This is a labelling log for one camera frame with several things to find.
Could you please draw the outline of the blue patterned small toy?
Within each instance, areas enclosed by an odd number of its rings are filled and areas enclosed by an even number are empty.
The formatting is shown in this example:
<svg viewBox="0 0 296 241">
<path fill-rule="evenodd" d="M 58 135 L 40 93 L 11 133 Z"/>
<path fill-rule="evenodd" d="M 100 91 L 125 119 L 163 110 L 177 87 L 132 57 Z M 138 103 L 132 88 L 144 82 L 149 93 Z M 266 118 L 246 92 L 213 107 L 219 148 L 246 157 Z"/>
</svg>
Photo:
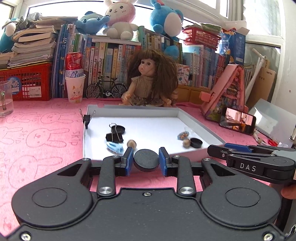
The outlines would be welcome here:
<svg viewBox="0 0 296 241">
<path fill-rule="evenodd" d="M 120 143 L 107 142 L 106 146 L 107 149 L 114 154 L 122 155 L 124 153 L 124 148 Z"/>
</svg>

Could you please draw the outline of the red scissors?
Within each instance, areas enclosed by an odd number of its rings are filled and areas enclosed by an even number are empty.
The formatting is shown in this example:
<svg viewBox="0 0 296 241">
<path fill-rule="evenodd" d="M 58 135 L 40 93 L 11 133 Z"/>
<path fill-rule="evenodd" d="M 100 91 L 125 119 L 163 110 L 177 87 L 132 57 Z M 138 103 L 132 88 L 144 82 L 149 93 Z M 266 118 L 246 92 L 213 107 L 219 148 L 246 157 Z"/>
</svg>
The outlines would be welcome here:
<svg viewBox="0 0 296 241">
<path fill-rule="evenodd" d="M 277 147 L 278 146 L 278 142 L 268 138 L 267 139 L 267 143 L 270 145 L 270 146 L 273 146 L 273 147 Z"/>
</svg>

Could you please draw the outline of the wooden bead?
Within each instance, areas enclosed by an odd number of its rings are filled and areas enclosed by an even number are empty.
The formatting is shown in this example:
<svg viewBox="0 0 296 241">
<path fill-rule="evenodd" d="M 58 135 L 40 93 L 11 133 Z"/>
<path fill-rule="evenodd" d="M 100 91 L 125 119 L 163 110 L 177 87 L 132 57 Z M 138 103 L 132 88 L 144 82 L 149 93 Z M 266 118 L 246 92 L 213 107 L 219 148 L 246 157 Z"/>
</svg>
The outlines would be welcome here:
<svg viewBox="0 0 296 241">
<path fill-rule="evenodd" d="M 191 141 L 189 139 L 184 139 L 183 140 L 183 147 L 184 148 L 189 148 L 189 146 L 191 145 Z"/>
<path fill-rule="evenodd" d="M 132 147 L 133 149 L 135 149 L 137 147 L 137 144 L 136 144 L 136 142 L 134 140 L 129 140 L 127 142 L 127 146 Z"/>
</svg>

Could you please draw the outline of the black binder clip in tray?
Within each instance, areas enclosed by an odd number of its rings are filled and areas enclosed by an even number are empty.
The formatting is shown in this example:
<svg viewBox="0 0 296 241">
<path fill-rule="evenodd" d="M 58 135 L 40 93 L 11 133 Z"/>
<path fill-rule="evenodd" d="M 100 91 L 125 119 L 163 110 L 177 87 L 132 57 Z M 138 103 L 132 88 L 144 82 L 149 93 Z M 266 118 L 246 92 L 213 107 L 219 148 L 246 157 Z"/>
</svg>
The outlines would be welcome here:
<svg viewBox="0 0 296 241">
<path fill-rule="evenodd" d="M 117 124 L 111 123 L 109 125 L 109 127 L 111 128 L 112 125 L 117 125 Z M 105 138 L 106 138 L 106 140 L 108 142 L 123 143 L 123 137 L 122 136 L 123 136 L 123 134 L 121 134 L 121 133 L 112 133 L 112 132 L 110 132 L 110 133 L 106 134 Z"/>
</svg>

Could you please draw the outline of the black small cap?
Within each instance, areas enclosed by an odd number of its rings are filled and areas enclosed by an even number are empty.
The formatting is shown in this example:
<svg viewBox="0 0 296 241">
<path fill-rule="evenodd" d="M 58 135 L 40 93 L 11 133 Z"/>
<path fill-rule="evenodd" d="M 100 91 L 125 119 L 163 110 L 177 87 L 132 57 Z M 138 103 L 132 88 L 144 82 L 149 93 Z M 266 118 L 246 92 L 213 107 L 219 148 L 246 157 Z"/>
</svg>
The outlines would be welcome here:
<svg viewBox="0 0 296 241">
<path fill-rule="evenodd" d="M 198 139 L 198 138 L 190 138 L 190 146 L 195 148 L 195 149 L 199 149 L 201 148 L 203 142 L 202 140 Z"/>
</svg>

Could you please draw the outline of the colourful beaded hair clip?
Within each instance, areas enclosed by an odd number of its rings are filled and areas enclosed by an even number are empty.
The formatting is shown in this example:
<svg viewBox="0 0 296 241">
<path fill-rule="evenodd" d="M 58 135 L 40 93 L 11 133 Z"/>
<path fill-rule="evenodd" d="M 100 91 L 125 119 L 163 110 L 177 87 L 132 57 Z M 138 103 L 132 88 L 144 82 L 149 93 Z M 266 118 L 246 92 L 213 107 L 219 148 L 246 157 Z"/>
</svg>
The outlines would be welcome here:
<svg viewBox="0 0 296 241">
<path fill-rule="evenodd" d="M 178 140 L 184 140 L 184 139 L 187 139 L 188 136 L 189 136 L 189 132 L 184 131 L 184 132 L 179 133 L 177 138 L 178 138 Z"/>
</svg>

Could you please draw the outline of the smartphone with lit screen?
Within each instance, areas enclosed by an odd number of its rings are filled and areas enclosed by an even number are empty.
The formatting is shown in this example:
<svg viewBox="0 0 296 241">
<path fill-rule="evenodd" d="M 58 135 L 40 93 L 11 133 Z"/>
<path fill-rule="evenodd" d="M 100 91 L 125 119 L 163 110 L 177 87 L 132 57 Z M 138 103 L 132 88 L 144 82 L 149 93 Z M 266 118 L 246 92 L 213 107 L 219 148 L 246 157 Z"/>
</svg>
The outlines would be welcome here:
<svg viewBox="0 0 296 241">
<path fill-rule="evenodd" d="M 255 124 L 255 116 L 228 107 L 223 108 L 219 121 L 219 126 L 246 135 L 254 133 Z"/>
</svg>

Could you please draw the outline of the white spiral notebook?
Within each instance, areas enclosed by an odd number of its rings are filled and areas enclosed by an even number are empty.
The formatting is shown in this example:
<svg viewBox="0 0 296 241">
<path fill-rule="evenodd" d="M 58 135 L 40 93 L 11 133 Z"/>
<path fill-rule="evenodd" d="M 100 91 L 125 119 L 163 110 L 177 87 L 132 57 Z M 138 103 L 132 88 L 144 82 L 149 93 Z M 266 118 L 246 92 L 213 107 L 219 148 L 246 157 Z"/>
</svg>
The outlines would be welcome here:
<svg viewBox="0 0 296 241">
<path fill-rule="evenodd" d="M 295 115 L 260 99 L 250 109 L 249 114 L 256 117 L 256 129 L 276 142 L 291 147 L 295 140 Z"/>
</svg>

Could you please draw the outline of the white cardboard box tray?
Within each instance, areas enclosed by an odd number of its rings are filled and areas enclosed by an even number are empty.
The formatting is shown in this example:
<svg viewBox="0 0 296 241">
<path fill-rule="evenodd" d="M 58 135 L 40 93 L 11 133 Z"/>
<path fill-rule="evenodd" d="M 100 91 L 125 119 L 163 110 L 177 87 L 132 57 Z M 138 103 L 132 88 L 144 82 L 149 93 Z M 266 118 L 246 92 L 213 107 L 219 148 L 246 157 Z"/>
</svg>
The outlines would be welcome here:
<svg viewBox="0 0 296 241">
<path fill-rule="evenodd" d="M 209 145 L 222 146 L 225 141 L 203 125 L 196 118 L 180 108 L 156 108 L 145 106 L 106 105 L 99 108 L 89 105 L 87 114 L 90 122 L 84 128 L 83 156 L 92 160 L 102 160 L 110 156 L 107 149 L 106 135 L 111 132 L 111 125 L 125 127 L 123 148 L 134 140 L 137 150 L 150 149 L 158 152 L 164 147 L 169 155 L 178 154 L 192 161 L 200 161 L 208 156 Z M 187 131 L 189 137 L 202 141 L 200 148 L 185 148 L 178 134 Z"/>
</svg>

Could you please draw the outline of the black binder clip on rim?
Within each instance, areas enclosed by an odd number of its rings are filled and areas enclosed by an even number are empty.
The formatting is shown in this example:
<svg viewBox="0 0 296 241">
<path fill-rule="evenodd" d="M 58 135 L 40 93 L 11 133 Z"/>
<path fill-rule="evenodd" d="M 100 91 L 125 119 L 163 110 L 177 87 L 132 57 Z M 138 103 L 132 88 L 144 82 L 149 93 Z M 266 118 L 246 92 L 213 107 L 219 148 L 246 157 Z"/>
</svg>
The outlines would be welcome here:
<svg viewBox="0 0 296 241">
<path fill-rule="evenodd" d="M 85 129 L 88 129 L 88 125 L 90 123 L 90 120 L 93 118 L 93 116 L 96 114 L 96 111 L 94 110 L 92 114 L 83 114 L 82 109 L 79 109 L 79 113 L 82 118 L 82 122 L 84 124 Z"/>
</svg>

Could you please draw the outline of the pink triangular toy house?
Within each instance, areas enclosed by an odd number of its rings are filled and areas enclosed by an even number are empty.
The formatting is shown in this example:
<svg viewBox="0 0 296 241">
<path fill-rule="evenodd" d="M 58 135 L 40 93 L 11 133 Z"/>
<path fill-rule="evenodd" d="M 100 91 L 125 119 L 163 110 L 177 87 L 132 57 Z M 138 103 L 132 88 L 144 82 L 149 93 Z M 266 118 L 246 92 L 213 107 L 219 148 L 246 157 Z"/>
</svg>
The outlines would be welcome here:
<svg viewBox="0 0 296 241">
<path fill-rule="evenodd" d="M 224 107 L 245 111 L 245 69 L 228 64 L 209 93 L 201 92 L 201 112 L 205 119 L 220 121 Z"/>
</svg>

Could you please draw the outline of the pink bunny table cloth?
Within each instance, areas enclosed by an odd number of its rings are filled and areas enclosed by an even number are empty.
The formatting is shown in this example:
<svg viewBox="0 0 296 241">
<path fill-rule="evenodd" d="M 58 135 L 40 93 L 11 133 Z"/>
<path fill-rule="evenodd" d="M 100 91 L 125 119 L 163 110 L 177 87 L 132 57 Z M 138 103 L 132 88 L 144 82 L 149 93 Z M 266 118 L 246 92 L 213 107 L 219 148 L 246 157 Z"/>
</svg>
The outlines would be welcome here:
<svg viewBox="0 0 296 241">
<path fill-rule="evenodd" d="M 72 104 L 68 99 L 50 101 L 15 101 L 14 112 L 1 118 L 1 234 L 18 227 L 11 208 L 13 194 L 20 187 L 69 165 L 83 157 L 83 123 L 79 112 L 89 104 L 100 108 L 118 105 L 118 100 L 84 99 Z M 256 145 L 252 136 L 221 128 L 203 118 L 197 105 L 179 103 L 178 107 L 207 126 L 227 143 Z M 140 172 L 133 168 L 129 177 L 117 177 L 121 187 L 176 187 L 174 177 L 165 178 L 160 171 Z"/>
</svg>

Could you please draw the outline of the miniature black bicycle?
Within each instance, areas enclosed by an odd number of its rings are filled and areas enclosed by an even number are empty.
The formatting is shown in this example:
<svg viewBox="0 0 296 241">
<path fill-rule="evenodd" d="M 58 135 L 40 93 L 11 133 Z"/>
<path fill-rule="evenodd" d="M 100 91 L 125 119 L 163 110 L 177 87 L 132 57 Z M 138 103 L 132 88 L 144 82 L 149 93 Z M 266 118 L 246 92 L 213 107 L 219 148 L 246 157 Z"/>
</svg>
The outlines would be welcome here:
<svg viewBox="0 0 296 241">
<path fill-rule="evenodd" d="M 85 94 L 87 98 L 121 98 L 126 91 L 126 85 L 118 82 L 116 77 L 104 80 L 104 76 L 100 75 L 88 85 Z"/>
</svg>

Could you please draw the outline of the white cat paper cup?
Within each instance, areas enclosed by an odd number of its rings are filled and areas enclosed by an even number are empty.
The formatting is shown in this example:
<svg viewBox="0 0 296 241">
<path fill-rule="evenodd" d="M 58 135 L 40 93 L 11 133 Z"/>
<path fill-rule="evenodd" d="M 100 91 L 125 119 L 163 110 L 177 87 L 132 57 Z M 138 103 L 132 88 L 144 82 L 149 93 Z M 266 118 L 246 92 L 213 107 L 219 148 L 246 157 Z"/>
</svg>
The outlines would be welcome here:
<svg viewBox="0 0 296 241">
<path fill-rule="evenodd" d="M 85 74 L 80 77 L 65 77 L 68 100 L 70 103 L 81 103 L 83 98 L 83 88 L 85 82 Z"/>
</svg>

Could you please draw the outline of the brown-haired doll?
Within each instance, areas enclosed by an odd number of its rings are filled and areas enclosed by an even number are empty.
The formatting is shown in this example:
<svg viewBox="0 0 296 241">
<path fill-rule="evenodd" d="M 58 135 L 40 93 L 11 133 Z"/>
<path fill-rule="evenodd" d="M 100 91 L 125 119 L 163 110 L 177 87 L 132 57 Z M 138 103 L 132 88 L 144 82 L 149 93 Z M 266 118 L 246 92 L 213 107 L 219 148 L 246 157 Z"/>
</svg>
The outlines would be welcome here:
<svg viewBox="0 0 296 241">
<path fill-rule="evenodd" d="M 121 104 L 129 106 L 173 105 L 178 87 L 177 65 L 168 55 L 156 50 L 136 51 L 127 66 L 127 91 Z"/>
</svg>

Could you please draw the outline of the red beer can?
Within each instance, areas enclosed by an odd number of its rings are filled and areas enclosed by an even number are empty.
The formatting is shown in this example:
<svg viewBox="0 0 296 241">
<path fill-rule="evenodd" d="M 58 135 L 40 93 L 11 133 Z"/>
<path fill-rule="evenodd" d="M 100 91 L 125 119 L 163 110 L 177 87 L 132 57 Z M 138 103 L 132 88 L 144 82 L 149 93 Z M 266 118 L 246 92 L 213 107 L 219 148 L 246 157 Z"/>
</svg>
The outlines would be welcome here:
<svg viewBox="0 0 296 241">
<path fill-rule="evenodd" d="M 81 52 L 70 52 L 66 55 L 65 73 L 66 77 L 78 78 L 84 74 L 83 54 Z"/>
</svg>

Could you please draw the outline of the red plastic crate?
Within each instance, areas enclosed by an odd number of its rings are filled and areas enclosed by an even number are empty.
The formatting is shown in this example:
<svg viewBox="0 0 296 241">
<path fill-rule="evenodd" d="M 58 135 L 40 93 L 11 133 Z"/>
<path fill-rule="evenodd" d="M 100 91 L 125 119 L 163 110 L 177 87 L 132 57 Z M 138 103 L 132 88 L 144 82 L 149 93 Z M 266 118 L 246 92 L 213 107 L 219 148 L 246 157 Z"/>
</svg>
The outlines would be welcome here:
<svg viewBox="0 0 296 241">
<path fill-rule="evenodd" d="M 1 70 L 1 81 L 12 82 L 14 101 L 49 101 L 53 64 L 43 62 Z"/>
</svg>

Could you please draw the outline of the red mesh basket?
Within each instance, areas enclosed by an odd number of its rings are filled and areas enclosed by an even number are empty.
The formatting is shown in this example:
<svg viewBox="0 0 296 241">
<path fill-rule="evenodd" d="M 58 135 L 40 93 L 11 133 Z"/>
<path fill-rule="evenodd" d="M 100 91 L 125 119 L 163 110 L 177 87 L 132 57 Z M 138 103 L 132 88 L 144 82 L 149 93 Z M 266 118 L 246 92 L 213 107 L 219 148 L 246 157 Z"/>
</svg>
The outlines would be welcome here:
<svg viewBox="0 0 296 241">
<path fill-rule="evenodd" d="M 204 45 L 211 49 L 217 49 L 221 37 L 219 35 L 204 31 L 198 27 L 188 27 L 182 30 L 185 34 L 185 45 Z"/>
</svg>

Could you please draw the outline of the clear acrylic block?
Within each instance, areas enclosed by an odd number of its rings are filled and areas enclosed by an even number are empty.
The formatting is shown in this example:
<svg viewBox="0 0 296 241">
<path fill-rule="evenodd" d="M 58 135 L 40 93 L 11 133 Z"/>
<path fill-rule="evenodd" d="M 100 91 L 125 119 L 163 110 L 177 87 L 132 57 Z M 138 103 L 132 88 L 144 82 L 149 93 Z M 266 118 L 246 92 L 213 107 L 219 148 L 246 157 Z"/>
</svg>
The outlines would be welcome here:
<svg viewBox="0 0 296 241">
<path fill-rule="evenodd" d="M 1 93 L 0 116 L 4 117 L 9 114 L 12 114 L 14 111 L 11 80 L 1 81 L 0 93 Z"/>
</svg>

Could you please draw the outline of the stack of books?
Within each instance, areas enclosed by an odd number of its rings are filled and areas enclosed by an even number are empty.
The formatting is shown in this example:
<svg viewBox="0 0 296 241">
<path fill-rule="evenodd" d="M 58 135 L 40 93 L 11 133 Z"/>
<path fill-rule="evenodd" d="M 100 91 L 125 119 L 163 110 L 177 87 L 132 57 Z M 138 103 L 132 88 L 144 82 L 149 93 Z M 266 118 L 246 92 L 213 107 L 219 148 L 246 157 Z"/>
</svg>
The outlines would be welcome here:
<svg viewBox="0 0 296 241">
<path fill-rule="evenodd" d="M 8 67 L 51 61 L 60 30 L 76 20 L 76 16 L 42 16 L 38 12 L 20 17 L 12 36 L 14 45 Z"/>
</svg>

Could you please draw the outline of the blue elephant plush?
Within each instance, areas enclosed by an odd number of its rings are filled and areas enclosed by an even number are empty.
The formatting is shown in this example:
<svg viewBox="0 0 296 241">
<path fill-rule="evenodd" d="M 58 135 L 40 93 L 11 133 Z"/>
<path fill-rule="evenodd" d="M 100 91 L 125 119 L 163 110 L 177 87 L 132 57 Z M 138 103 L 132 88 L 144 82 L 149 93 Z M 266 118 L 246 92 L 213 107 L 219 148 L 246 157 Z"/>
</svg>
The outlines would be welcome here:
<svg viewBox="0 0 296 241">
<path fill-rule="evenodd" d="M 88 11 L 80 20 L 77 20 L 74 25 L 77 31 L 81 34 L 96 35 L 102 28 L 107 26 L 109 21 L 109 15 L 102 16 L 92 11 Z"/>
</svg>

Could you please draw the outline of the blue white round plush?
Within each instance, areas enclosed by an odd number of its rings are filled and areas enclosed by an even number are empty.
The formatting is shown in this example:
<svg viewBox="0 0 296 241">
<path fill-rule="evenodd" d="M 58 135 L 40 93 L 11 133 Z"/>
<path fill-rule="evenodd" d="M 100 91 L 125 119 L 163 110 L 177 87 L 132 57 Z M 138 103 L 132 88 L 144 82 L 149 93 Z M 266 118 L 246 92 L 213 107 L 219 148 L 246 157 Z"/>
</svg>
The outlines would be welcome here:
<svg viewBox="0 0 296 241">
<path fill-rule="evenodd" d="M 153 31 L 170 39 L 171 45 L 165 49 L 164 53 L 177 60 L 179 48 L 174 45 L 174 41 L 179 41 L 177 35 L 182 31 L 184 15 L 180 10 L 166 6 L 162 1 L 151 0 L 150 2 L 154 7 L 150 16 Z"/>
</svg>

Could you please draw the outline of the pink white bunny plush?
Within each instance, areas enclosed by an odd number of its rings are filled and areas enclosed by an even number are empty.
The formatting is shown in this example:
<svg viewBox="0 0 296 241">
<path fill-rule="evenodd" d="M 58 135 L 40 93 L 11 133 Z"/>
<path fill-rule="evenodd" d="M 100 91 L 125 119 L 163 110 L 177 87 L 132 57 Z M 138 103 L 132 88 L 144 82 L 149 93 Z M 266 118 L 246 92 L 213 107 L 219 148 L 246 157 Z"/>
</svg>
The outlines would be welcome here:
<svg viewBox="0 0 296 241">
<path fill-rule="evenodd" d="M 138 26 L 132 23 L 137 1 L 103 2 L 108 7 L 105 14 L 110 17 L 103 34 L 111 39 L 132 40 L 133 32 L 138 30 Z"/>
</svg>

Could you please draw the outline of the blue white penguin plush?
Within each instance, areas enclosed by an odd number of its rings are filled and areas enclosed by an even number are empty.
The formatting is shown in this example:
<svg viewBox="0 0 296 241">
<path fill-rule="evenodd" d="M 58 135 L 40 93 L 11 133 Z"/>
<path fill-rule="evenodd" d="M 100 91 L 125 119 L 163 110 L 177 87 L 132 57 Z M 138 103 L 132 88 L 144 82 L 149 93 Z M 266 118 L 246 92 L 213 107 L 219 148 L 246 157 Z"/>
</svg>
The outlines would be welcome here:
<svg viewBox="0 0 296 241">
<path fill-rule="evenodd" d="M 12 36 L 15 33 L 16 25 L 18 23 L 18 18 L 12 18 L 11 20 L 7 20 L 6 23 L 2 26 L 4 32 L 1 37 L 1 53 L 11 52 L 11 49 L 14 45 Z"/>
</svg>

